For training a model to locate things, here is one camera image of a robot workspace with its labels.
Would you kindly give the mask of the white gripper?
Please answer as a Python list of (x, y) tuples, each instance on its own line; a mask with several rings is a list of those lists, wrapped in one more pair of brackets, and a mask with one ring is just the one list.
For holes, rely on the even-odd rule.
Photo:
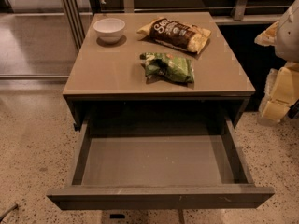
[[(274, 46), (277, 28), (278, 22), (276, 21), (257, 35), (254, 42), (260, 46)], [(277, 103), (262, 100), (261, 117), (279, 123), (290, 110), (286, 105), (293, 105), (299, 99), (299, 63), (286, 62), (278, 70), (270, 98)]]

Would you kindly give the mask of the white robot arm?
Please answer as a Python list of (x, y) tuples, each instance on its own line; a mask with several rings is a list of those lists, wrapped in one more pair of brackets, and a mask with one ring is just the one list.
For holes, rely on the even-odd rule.
[(259, 106), (263, 125), (275, 125), (284, 118), (299, 118), (299, 0), (295, 0), (281, 18), (256, 36), (254, 42), (273, 46), (277, 57), (286, 63), (271, 69)]

